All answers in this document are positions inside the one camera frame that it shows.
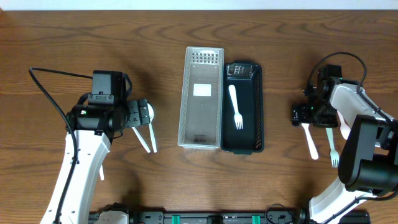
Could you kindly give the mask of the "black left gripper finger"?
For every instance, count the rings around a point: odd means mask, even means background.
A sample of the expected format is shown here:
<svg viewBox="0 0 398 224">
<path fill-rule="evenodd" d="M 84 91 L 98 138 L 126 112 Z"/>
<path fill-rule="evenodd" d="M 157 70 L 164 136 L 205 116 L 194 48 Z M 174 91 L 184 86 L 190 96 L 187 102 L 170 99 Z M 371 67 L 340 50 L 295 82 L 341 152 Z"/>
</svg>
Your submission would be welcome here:
<svg viewBox="0 0 398 224">
<path fill-rule="evenodd" d="M 141 125 L 141 117 L 139 114 L 139 105 L 137 100 L 131 100 L 127 103 L 129 109 L 129 119 L 126 123 L 127 127 L 136 127 Z"/>
<path fill-rule="evenodd" d="M 147 125 L 150 123 L 149 107 L 146 99 L 138 100 L 139 115 L 141 125 Z"/>
</svg>

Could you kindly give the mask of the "pale green plastic fork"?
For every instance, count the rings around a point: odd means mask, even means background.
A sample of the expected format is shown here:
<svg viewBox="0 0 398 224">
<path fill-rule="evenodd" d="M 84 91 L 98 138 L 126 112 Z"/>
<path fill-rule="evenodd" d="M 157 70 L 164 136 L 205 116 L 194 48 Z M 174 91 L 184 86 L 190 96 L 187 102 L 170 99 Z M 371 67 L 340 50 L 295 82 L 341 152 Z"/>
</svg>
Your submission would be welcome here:
<svg viewBox="0 0 398 224">
<path fill-rule="evenodd" d="M 338 151 L 335 149 L 335 143 L 333 138 L 333 130 L 331 128 L 326 128 L 326 135 L 328 138 L 328 142 L 330 145 L 330 160 L 333 168 L 338 168 L 340 155 Z"/>
</svg>

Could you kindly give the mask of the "white plastic fork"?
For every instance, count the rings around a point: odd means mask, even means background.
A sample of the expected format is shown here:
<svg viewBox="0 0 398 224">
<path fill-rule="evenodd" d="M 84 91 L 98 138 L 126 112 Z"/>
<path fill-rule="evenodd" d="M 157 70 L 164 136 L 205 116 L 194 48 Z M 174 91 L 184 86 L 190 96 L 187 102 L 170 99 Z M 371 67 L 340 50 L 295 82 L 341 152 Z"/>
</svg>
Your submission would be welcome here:
<svg viewBox="0 0 398 224">
<path fill-rule="evenodd" d="M 237 99 L 237 94 L 236 94 L 236 87 L 234 85 L 229 85 L 228 87 L 229 95 L 231 98 L 231 102 L 233 104 L 233 110 L 234 110 L 234 122 L 236 125 L 236 129 L 240 130 L 243 129 L 243 117 L 241 113 L 239 112 L 238 108 L 238 99 Z"/>
<path fill-rule="evenodd" d="M 305 132 L 305 137 L 307 139 L 307 143 L 308 143 L 308 149 L 310 152 L 310 156 L 313 160 L 318 160 L 319 159 L 319 155 L 318 155 L 318 151 L 316 149 L 315 143 L 313 141 L 312 135 L 310 134 L 310 130 L 309 130 L 309 123 L 302 123 L 301 124 L 304 132 Z"/>
</svg>

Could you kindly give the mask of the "white spoon under left arm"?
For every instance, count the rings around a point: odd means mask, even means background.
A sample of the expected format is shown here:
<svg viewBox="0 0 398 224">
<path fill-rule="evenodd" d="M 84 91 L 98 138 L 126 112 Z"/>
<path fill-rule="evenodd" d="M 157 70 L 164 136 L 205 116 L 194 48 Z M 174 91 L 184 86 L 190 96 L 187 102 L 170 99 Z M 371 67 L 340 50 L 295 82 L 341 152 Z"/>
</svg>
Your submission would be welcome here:
<svg viewBox="0 0 398 224">
<path fill-rule="evenodd" d="M 99 177 L 100 177 L 100 180 L 101 180 L 101 181 L 104 180 L 103 165 L 101 165 L 100 168 L 99 168 Z"/>
</svg>

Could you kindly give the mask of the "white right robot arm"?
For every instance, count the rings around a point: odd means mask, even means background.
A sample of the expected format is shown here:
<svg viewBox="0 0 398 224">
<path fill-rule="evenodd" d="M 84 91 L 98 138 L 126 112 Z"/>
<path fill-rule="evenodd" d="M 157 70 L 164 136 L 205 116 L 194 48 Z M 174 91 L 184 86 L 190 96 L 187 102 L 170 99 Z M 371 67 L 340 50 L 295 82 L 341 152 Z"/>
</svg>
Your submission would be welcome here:
<svg viewBox="0 0 398 224">
<path fill-rule="evenodd" d="M 308 103 L 293 108 L 292 124 L 308 129 L 349 127 L 338 176 L 296 214 L 294 223 L 339 223 L 365 201 L 397 197 L 397 120 L 367 96 L 362 84 L 324 78 L 304 90 Z"/>
</svg>

